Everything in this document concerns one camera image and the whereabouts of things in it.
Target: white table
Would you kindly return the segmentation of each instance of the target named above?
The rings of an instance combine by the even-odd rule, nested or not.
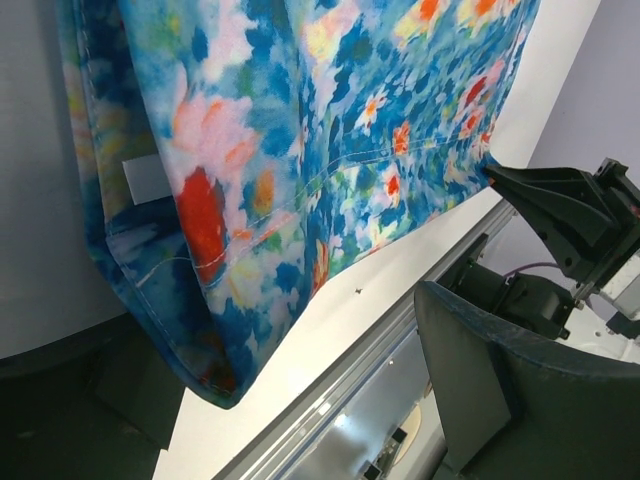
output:
[[[503,164],[529,162],[600,0],[542,0],[492,139]],[[242,402],[225,411],[185,393],[154,480],[210,480],[351,346],[492,207],[484,191],[359,262],[316,295]]]

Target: stitching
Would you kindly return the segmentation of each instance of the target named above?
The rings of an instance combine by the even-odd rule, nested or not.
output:
[[[468,140],[468,139],[469,139],[469,137],[466,137],[466,138],[462,138],[462,139],[461,139],[461,138],[458,138],[458,136],[456,136],[456,137],[454,137],[454,138],[449,139],[449,140],[448,140],[448,141],[446,141],[446,142],[442,142],[442,143],[435,144],[435,145],[430,145],[430,146],[428,146],[428,147],[414,148],[414,149],[412,149],[412,150],[409,150],[405,155],[408,155],[409,153],[414,153],[414,152],[417,152],[417,151],[421,151],[421,150],[427,150],[427,151],[428,151],[428,150],[432,150],[432,149],[435,149],[435,148],[438,148],[438,147],[442,147],[442,146],[444,146],[444,145],[448,145],[448,144],[451,144],[451,143],[455,143],[455,142],[463,142],[463,141]],[[424,140],[416,140],[416,141],[414,141],[413,143],[418,143],[418,142],[424,142]],[[361,166],[361,165],[372,165],[372,164],[375,164],[375,163],[380,163],[380,162],[385,161],[385,160],[386,160],[386,161],[390,161],[390,162],[391,162],[391,161],[394,161],[394,159],[397,159],[397,158],[398,158],[398,156],[397,156],[397,155],[391,155],[391,156],[386,156],[386,155],[385,155],[385,156],[382,156],[382,157],[375,157],[375,158],[371,158],[371,159],[369,159],[369,160],[367,160],[367,161],[359,162],[358,164],[355,164],[355,165],[345,166],[344,168],[340,169],[339,171],[340,171],[340,172],[344,172],[344,171],[350,170],[350,169],[352,169],[352,168],[357,168],[357,167],[359,167],[359,166]],[[316,178],[318,178],[320,175],[321,175],[321,174],[316,175],[316,177],[314,177],[314,180],[315,180]],[[321,190],[321,189],[326,185],[327,180],[330,180],[331,178],[333,178],[333,174],[332,174],[332,175],[330,175],[330,176],[328,176],[328,177],[326,177],[326,178],[324,179],[324,181],[322,182],[322,185],[320,185],[320,186],[319,186],[316,190],[314,190],[312,193],[308,194],[308,196],[313,196],[313,195],[315,195],[318,191],[320,191],[320,190]],[[298,198],[301,194],[296,195],[296,197],[294,197],[294,199],[289,200],[288,202],[284,203],[280,208],[278,208],[278,209],[274,210],[274,211],[273,211],[273,212],[271,212],[268,216],[271,216],[271,215],[273,215],[273,214],[275,214],[275,213],[277,213],[277,212],[279,212],[279,211],[283,211],[283,210],[284,210],[284,207],[286,207],[287,205],[289,205],[289,204],[291,204],[291,203],[294,203],[294,202],[295,202],[295,200],[297,200],[297,198]],[[300,212],[303,210],[303,208],[300,208],[299,210],[296,210],[295,212],[292,212],[292,213],[300,213]],[[288,224],[289,222],[291,222],[294,218],[295,218],[295,216],[291,216],[291,217],[287,217],[287,218],[285,218],[284,220],[281,220],[281,221],[280,221],[280,222],[278,222],[276,225],[274,225],[273,227],[271,227],[271,230],[273,230],[273,233],[277,232],[280,228],[282,228],[283,226],[287,225],[287,224]],[[255,248],[256,246],[258,246],[258,245],[262,244],[262,243],[263,243],[263,242],[265,242],[265,241],[266,241],[270,236],[271,236],[271,235],[267,235],[266,237],[260,236],[260,237],[258,237],[258,238],[254,238],[254,239],[253,239],[253,240],[252,240],[248,245],[246,245],[245,247],[243,247],[243,248],[238,252],[238,255],[237,255],[237,256],[236,256],[232,261],[230,261],[229,263],[227,263],[227,265],[226,265],[227,269],[232,268],[236,263],[238,263],[240,260],[242,260],[242,259],[244,258],[244,254],[245,254],[247,251],[249,251],[249,250],[251,250],[251,249]],[[196,269],[202,269],[202,268],[206,268],[206,267],[208,267],[208,266],[210,266],[210,265],[213,265],[214,263],[216,263],[217,261],[219,261],[222,257],[224,257],[224,255],[227,253],[227,251],[229,250],[229,248],[231,248],[231,246],[230,246],[230,245],[228,245],[228,246],[224,249],[224,251],[223,251],[222,253],[220,253],[220,254],[215,258],[215,260],[213,260],[213,261],[211,261],[211,262],[209,262],[209,263],[203,264],[203,265],[194,265],[194,268],[196,268]],[[146,282],[147,282],[147,281],[148,281],[148,280],[153,276],[153,274],[155,273],[155,271],[156,271],[159,267],[161,267],[161,266],[162,266],[162,265],[164,265],[165,263],[172,262],[172,261],[174,261],[174,260],[192,261],[192,259],[191,259],[191,258],[187,258],[187,257],[172,257],[172,258],[165,258],[164,260],[160,261],[160,262],[159,262],[159,263],[157,263],[155,266],[153,266],[153,267],[151,268],[151,270],[149,270],[149,272],[148,272],[144,277],[142,277],[140,280],[138,280],[137,282],[135,282],[135,286],[136,286],[136,287],[138,287],[138,288],[139,288],[139,287],[142,287],[142,286],[143,286],[143,285],[144,285],[144,284],[145,284],[145,283],[146,283]],[[225,272],[224,272],[224,273],[223,273],[219,278],[217,278],[216,280],[214,280],[212,283],[209,283],[209,284],[204,285],[204,287],[205,287],[205,288],[214,288],[216,285],[218,285],[222,280],[224,280],[224,279],[226,278],[226,276],[227,276],[228,272],[229,272],[229,270],[225,271]]]
[[[101,131],[100,131],[100,123],[98,121],[98,117],[99,115],[97,114],[96,111],[96,103],[97,103],[97,98],[96,98],[96,94],[95,94],[95,85],[93,82],[93,71],[91,69],[91,52],[89,51],[89,35],[87,34],[87,17],[85,15],[85,2],[84,0],[79,0],[79,7],[80,7],[80,16],[82,19],[82,25],[80,26],[80,29],[82,31],[82,36],[84,39],[84,53],[87,56],[87,61],[86,61],[86,69],[88,72],[87,75],[87,80],[89,83],[89,97],[90,97],[90,101],[91,101],[91,105],[87,105],[87,112],[89,112],[90,108],[93,111],[93,119],[92,118],[88,118],[89,122],[90,122],[90,126],[91,124],[93,124],[95,126],[95,134],[93,134],[93,128],[90,128],[92,131],[92,135],[94,135],[95,137],[95,143],[96,146],[98,148],[101,147]],[[96,152],[94,149],[94,161],[96,161],[97,163],[97,156],[98,156],[99,152]],[[112,236],[111,234],[111,226],[108,222],[105,222],[105,233],[108,236]],[[160,318],[158,317],[158,314],[155,312],[155,310],[153,309],[153,307],[151,306],[149,300],[147,299],[147,297],[145,296],[144,292],[140,289],[140,288],[133,288],[133,286],[136,285],[135,281],[133,280],[133,275],[131,270],[129,269],[128,265],[126,265],[123,262],[118,262],[116,260],[115,257],[113,257],[113,254],[111,254],[111,251],[109,249],[109,253],[112,256],[113,260],[120,266],[120,268],[122,269],[122,273],[124,274],[125,278],[127,279],[129,286],[132,287],[134,293],[136,294],[136,296],[141,299],[141,301],[144,302],[144,304],[146,304],[149,313],[151,314],[152,318],[155,319],[155,323],[156,325],[161,329],[163,335],[163,339],[164,341],[169,345],[169,347],[171,348],[171,353],[173,358],[180,364],[182,365],[182,367],[187,371],[187,373],[189,375],[191,375],[193,378],[198,378],[198,374],[195,372],[195,369],[189,365],[187,362],[185,362],[179,355],[177,355],[176,353],[176,349],[177,349],[177,344],[173,341],[173,339],[171,338],[171,335],[169,335],[168,330],[166,329],[166,327],[164,326],[164,324],[162,323],[162,320],[160,320]],[[232,393],[228,392],[226,390],[221,389],[220,387],[218,387],[215,384],[208,384],[207,386],[202,386],[205,388],[205,390],[213,390],[214,394],[226,394],[227,396],[231,396]]]
[[[460,139],[460,138],[458,138],[458,136],[455,136],[455,137],[450,138],[450,139],[448,139],[447,141],[442,142],[442,143],[437,143],[437,144],[435,144],[435,145],[429,145],[429,146],[425,146],[425,147],[419,147],[419,148],[411,149],[411,150],[409,150],[409,151],[407,152],[407,154],[408,154],[408,153],[413,153],[413,152],[416,152],[416,151],[421,151],[421,150],[431,150],[431,149],[439,148],[439,147],[442,147],[442,146],[444,146],[444,145],[449,145],[449,144],[451,144],[451,143],[455,143],[455,142],[458,142],[458,141],[464,141],[464,140],[466,140],[466,139],[467,139],[467,138]],[[414,143],[425,142],[425,141],[426,141],[426,140],[416,140]],[[383,149],[381,149],[381,150],[374,150],[374,152],[381,152],[381,151],[384,151],[384,150],[388,150],[388,148],[383,148]],[[350,169],[352,169],[352,168],[356,168],[356,167],[358,167],[358,166],[360,166],[360,165],[368,165],[368,164],[377,163],[377,162],[384,161],[384,160],[392,160],[393,158],[397,158],[397,156],[396,156],[396,155],[384,155],[384,156],[381,156],[381,157],[374,157],[374,158],[370,158],[370,159],[365,160],[365,161],[362,161],[362,162],[358,162],[357,164],[354,164],[354,165],[348,165],[348,166],[345,166],[344,168],[340,169],[339,171],[344,172],[344,171],[346,171],[346,170],[350,170]],[[324,168],[320,173],[318,173],[317,175],[315,175],[311,180],[309,180],[309,181],[307,182],[307,184],[303,187],[302,191],[301,191],[299,194],[295,195],[292,199],[290,199],[290,200],[288,200],[288,201],[284,202],[280,207],[278,207],[277,209],[273,210],[271,213],[269,213],[269,214],[265,215],[264,217],[261,217],[260,219],[258,219],[258,220],[256,220],[256,221],[254,221],[254,222],[252,222],[252,223],[250,223],[250,224],[248,224],[248,225],[247,225],[247,228],[251,228],[252,226],[256,225],[257,223],[260,223],[261,221],[263,221],[264,219],[269,218],[269,217],[271,217],[271,216],[275,215],[276,213],[279,213],[279,212],[284,211],[284,210],[285,210],[285,208],[286,208],[287,206],[289,206],[289,205],[291,205],[291,204],[295,203],[295,202],[296,202],[300,197],[302,197],[302,196],[304,196],[304,195],[306,195],[306,196],[310,197],[310,196],[313,196],[313,195],[315,195],[316,193],[318,193],[318,191],[320,191],[320,190],[325,186],[325,182],[326,182],[328,179],[330,179],[331,177],[333,177],[333,174],[331,174],[330,176],[326,177],[326,178],[323,180],[322,184],[321,184],[318,188],[316,188],[313,192],[311,192],[311,193],[307,193],[307,192],[306,192],[306,189],[307,189],[307,187],[308,187],[309,185],[311,185],[311,183],[313,183],[314,181],[316,181],[319,177],[323,176],[323,175],[326,173],[326,171],[329,169],[329,167],[330,167],[331,165],[335,164],[337,160],[340,160],[340,159],[339,159],[339,158],[337,158],[337,159],[332,160],[331,162],[329,162],[329,164],[328,164],[328,165],[327,165],[327,166],[326,166],[326,167],[325,167],[325,168]],[[276,225],[276,226],[275,226],[275,227],[273,227],[273,228],[274,228],[274,229],[275,229],[275,228],[279,228],[279,227],[280,227],[280,226],[282,226],[282,225],[283,225],[283,224],[278,224],[278,225]],[[252,240],[252,241],[250,242],[250,244],[249,244],[247,247],[245,247],[245,249],[243,249],[243,250],[241,250],[241,251],[240,251],[239,255],[240,255],[242,252],[244,252],[244,250],[246,250],[246,248],[252,248],[252,247],[254,247],[255,245],[257,245],[258,243],[261,243],[261,242],[262,242],[262,239],[260,239],[260,238]],[[229,248],[230,248],[230,246],[227,246],[227,247],[224,249],[224,251],[223,251],[222,253],[220,253],[220,254],[219,254],[215,259],[213,259],[212,261],[210,261],[210,262],[208,262],[208,263],[206,263],[206,264],[203,264],[203,265],[195,265],[195,268],[207,268],[207,267],[209,267],[209,266],[213,265],[214,263],[218,262],[222,257],[224,257],[224,255],[227,253],[227,251],[229,250]]]

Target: dark floor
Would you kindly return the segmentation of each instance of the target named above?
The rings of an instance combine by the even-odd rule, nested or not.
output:
[[[0,364],[0,479],[151,479],[183,386],[136,326],[79,355],[74,340],[36,371]]]

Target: black mount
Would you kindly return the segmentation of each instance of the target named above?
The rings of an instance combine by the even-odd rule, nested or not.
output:
[[[482,310],[549,339],[568,338],[564,328],[574,307],[571,293],[537,275],[510,278],[477,263],[487,243],[482,235],[438,283]]]
[[[535,230],[562,273],[599,290],[640,248],[640,191],[606,159],[573,168],[485,168],[491,186]]]

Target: metal plate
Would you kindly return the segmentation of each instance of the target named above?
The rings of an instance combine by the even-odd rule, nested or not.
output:
[[[629,320],[640,320],[640,251],[618,270],[600,295]]]
[[[513,213],[500,202],[424,279],[438,279],[481,234],[493,237]],[[423,397],[428,373],[415,329],[410,289],[215,478],[357,478]]]

